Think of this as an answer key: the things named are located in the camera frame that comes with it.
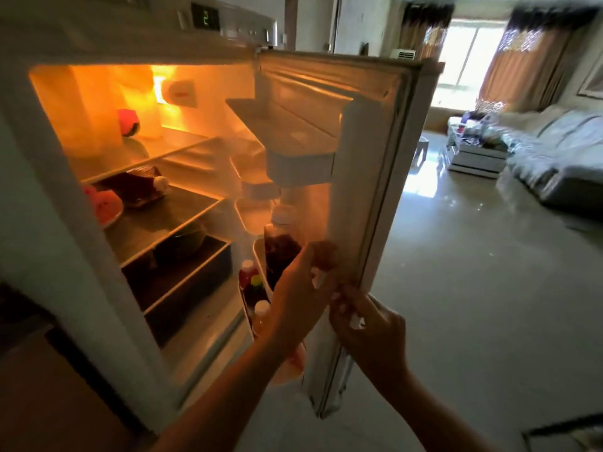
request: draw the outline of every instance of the patterned curtain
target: patterned curtain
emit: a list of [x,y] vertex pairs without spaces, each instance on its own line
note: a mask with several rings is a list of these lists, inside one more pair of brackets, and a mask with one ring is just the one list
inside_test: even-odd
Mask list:
[[399,49],[417,51],[415,60],[436,60],[452,19],[453,4],[409,3],[404,9]]
[[479,92],[476,111],[540,110],[555,103],[598,8],[513,10]]

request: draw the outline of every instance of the digital display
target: digital display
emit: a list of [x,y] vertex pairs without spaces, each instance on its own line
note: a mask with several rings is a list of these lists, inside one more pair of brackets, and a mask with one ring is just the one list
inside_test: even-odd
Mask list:
[[216,8],[191,3],[191,12],[195,28],[220,31],[220,14]]

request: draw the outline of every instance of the picture frame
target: picture frame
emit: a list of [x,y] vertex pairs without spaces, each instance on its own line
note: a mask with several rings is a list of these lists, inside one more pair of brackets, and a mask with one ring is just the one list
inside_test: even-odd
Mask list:
[[603,100],[603,53],[578,90],[578,96]]

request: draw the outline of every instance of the window frame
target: window frame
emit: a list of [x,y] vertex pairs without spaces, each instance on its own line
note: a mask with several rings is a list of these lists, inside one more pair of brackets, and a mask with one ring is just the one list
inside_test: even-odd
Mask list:
[[[475,44],[475,40],[478,37],[479,29],[481,29],[481,28],[500,28],[500,27],[504,28],[507,26],[508,23],[509,23],[508,20],[498,20],[498,19],[493,19],[493,20],[452,19],[450,21],[450,27],[470,27],[470,28],[475,29],[475,33],[473,34],[473,37],[471,39],[471,44],[469,45],[469,50],[467,51],[467,54],[465,56],[465,61],[463,62],[463,67],[461,68],[461,71],[458,73],[458,78],[456,78],[456,84],[437,83],[435,86],[436,90],[437,89],[461,90],[461,91],[475,90],[474,87],[470,87],[468,85],[460,85],[459,83],[461,82],[461,78],[463,77],[463,73],[465,72],[465,68],[467,66],[467,62],[469,61],[469,56],[471,55],[471,52],[473,50],[473,45]],[[443,106],[431,106],[431,107],[432,108],[450,109],[452,111],[451,108],[446,108]]]

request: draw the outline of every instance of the black curtain valance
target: black curtain valance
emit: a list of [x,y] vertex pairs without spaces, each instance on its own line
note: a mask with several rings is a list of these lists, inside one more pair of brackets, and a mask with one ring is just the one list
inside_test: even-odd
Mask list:
[[409,3],[404,9],[403,24],[425,23],[448,27],[454,4]]
[[509,20],[509,29],[569,29],[576,30],[593,21],[599,8],[566,6],[544,8],[539,6],[517,6]]

